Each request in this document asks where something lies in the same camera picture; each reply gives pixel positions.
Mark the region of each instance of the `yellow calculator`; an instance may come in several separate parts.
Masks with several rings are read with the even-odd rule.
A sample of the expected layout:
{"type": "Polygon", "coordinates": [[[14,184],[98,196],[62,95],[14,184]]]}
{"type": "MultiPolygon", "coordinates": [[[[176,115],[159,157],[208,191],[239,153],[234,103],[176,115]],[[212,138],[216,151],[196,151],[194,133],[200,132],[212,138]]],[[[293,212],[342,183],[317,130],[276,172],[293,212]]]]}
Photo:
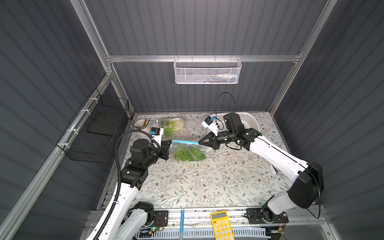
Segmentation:
{"type": "Polygon", "coordinates": [[[228,220],[227,211],[212,213],[211,220],[216,240],[234,240],[231,224],[228,220]]]}

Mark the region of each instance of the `plastic bag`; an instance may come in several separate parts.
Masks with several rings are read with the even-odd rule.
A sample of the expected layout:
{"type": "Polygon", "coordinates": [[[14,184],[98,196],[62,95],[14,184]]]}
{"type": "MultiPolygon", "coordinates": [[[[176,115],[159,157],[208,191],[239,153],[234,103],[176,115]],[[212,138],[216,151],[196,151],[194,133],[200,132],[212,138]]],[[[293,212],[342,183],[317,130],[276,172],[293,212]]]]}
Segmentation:
{"type": "Polygon", "coordinates": [[[164,137],[170,138],[173,136],[187,135],[188,130],[185,121],[181,117],[177,118],[161,118],[159,119],[161,127],[164,128],[164,137]]]}
{"type": "Polygon", "coordinates": [[[177,162],[201,162],[210,159],[212,148],[197,142],[173,140],[170,146],[171,156],[177,162]]]}

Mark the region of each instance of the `wire mesh shelf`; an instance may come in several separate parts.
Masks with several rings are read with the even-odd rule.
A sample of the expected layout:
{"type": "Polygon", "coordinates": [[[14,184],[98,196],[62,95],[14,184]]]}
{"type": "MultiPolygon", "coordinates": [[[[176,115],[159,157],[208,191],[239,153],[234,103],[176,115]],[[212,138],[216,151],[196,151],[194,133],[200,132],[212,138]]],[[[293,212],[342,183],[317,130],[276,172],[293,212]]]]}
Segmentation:
{"type": "Polygon", "coordinates": [[[180,61],[175,58],[173,66],[177,84],[236,84],[242,64],[239,58],[228,61],[180,61]]]}
{"type": "Polygon", "coordinates": [[[127,99],[98,95],[90,107],[80,110],[80,120],[66,142],[57,143],[74,161],[109,163],[115,158],[115,144],[129,120],[127,99]]]}

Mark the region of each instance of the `blue pen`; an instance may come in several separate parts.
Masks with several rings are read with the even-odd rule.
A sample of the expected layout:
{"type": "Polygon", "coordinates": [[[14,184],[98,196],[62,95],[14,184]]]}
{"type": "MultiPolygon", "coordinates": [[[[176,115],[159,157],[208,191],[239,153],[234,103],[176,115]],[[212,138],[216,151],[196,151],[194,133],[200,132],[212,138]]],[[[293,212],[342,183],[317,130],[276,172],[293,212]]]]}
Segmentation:
{"type": "Polygon", "coordinates": [[[181,209],[180,240],[183,239],[183,234],[184,234],[184,209],[181,209]]]}

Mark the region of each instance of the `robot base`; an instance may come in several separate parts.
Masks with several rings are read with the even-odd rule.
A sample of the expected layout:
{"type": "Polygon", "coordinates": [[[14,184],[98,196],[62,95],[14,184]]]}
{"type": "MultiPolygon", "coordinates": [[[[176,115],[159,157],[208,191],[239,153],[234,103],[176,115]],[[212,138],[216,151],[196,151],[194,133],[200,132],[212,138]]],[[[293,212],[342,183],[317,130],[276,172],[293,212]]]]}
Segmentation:
{"type": "MultiPolygon", "coordinates": [[[[244,214],[244,217],[246,217],[249,221],[249,224],[262,224],[266,223],[263,219],[263,214],[261,212],[261,207],[254,207],[254,208],[248,208],[246,209],[247,213],[244,214]]],[[[288,216],[285,212],[281,213],[280,220],[273,221],[272,223],[288,223],[288,216]]]]}

